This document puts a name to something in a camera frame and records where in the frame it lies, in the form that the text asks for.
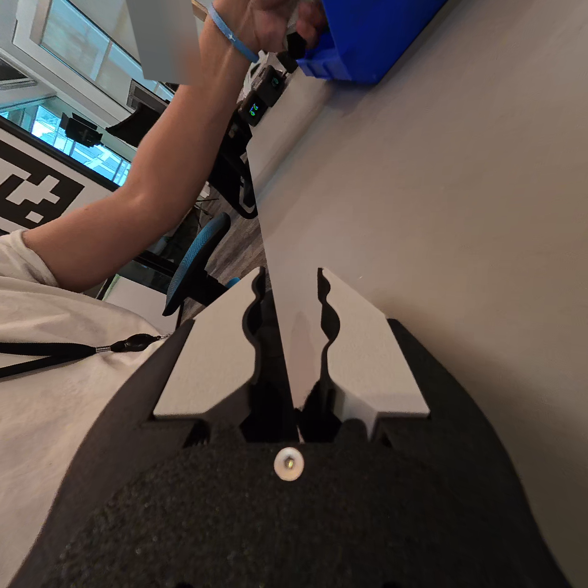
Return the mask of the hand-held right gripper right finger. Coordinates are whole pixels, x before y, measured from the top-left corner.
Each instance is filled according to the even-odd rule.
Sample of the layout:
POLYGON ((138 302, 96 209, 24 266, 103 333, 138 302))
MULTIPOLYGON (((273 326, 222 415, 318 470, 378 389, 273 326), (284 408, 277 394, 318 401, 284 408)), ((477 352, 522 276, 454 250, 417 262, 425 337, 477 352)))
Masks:
POLYGON ((319 268, 320 327, 327 342, 319 379, 299 410, 305 442, 331 442, 359 421, 371 440, 388 418, 430 416, 386 316, 333 272, 319 268))

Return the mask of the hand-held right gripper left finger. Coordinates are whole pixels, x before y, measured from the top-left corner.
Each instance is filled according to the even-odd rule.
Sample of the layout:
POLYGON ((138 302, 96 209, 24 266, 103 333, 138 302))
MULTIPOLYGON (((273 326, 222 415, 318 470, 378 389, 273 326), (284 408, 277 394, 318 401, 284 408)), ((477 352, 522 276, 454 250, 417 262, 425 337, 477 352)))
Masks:
POLYGON ((153 416, 232 424, 250 442, 298 442, 264 267, 251 270, 196 316, 153 416))

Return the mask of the blue plastic storage bin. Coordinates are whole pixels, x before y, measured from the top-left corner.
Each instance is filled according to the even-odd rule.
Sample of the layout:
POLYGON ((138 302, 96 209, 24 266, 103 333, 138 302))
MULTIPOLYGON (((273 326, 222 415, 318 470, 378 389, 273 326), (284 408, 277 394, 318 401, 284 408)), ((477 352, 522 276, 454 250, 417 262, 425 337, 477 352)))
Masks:
POLYGON ((328 27, 298 65, 325 80, 377 84, 446 1, 322 1, 328 27))

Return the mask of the person's left forearm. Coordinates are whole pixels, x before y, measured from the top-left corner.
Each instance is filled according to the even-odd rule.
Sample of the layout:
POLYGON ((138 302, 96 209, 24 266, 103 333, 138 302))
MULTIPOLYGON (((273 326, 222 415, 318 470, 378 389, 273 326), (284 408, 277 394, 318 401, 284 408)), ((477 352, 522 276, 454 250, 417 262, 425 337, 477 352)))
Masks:
POLYGON ((25 231, 24 245, 57 285, 81 292, 179 225, 217 157, 249 68, 213 19, 199 40, 200 65, 140 143, 126 182, 112 195, 25 231))

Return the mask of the person's left hand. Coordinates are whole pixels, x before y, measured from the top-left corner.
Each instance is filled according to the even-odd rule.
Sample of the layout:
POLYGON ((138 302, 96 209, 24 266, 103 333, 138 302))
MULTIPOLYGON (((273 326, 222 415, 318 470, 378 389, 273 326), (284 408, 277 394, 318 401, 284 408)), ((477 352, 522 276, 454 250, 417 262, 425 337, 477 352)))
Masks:
POLYGON ((214 1, 213 7, 252 52, 278 52, 291 24, 308 46, 327 28, 320 1, 214 1))

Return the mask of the black device with green light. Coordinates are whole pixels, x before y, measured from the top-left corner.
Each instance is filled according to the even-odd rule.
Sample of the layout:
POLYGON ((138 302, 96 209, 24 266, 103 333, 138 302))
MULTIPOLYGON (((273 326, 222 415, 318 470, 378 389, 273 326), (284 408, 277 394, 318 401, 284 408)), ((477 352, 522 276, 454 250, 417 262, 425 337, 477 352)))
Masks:
POLYGON ((268 110, 268 105, 255 90, 250 90, 240 103, 237 112, 240 118, 251 127, 255 127, 268 110))
POLYGON ((270 64, 264 65, 252 81, 252 89, 267 106, 273 107, 285 90, 286 77, 270 64))

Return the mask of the blue wristband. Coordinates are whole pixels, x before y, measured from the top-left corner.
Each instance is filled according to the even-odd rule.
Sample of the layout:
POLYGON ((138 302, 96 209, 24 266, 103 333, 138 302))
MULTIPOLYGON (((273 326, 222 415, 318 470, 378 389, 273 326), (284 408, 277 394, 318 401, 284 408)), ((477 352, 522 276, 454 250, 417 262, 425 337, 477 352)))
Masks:
POLYGON ((238 38, 238 36, 231 30, 227 23, 225 23, 213 4, 210 4, 208 8, 208 15, 212 22, 216 25, 217 29, 224 35, 231 46, 235 48, 240 55, 242 55, 249 63, 257 64, 259 62, 259 54, 251 51, 238 38))

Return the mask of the blue office chair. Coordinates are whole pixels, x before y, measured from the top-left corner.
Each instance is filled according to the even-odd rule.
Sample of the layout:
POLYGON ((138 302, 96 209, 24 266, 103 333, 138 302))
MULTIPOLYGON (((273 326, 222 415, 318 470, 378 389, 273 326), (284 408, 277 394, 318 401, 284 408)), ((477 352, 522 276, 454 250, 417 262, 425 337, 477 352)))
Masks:
POLYGON ((221 212, 198 233, 172 276, 166 293, 163 316, 175 313, 187 298, 209 306, 239 282, 232 278, 225 285, 206 271, 206 265, 231 227, 231 218, 221 212))

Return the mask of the black box light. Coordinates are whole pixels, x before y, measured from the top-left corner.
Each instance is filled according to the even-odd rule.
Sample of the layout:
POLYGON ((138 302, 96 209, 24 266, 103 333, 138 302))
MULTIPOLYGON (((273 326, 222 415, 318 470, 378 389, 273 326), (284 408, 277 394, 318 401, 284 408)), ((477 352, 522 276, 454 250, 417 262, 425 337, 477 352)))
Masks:
POLYGON ((64 130, 68 139, 87 148, 92 148, 102 142, 102 133, 98 132, 98 126, 76 113, 72 113, 71 116, 63 113, 59 127, 64 130))

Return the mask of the printed marker sign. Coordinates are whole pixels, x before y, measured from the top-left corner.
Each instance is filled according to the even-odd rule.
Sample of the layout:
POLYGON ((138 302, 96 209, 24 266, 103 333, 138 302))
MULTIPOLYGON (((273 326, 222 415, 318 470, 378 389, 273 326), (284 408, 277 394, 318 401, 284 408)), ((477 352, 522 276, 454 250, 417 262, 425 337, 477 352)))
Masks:
POLYGON ((47 224, 118 187, 1 118, 1 235, 47 224))

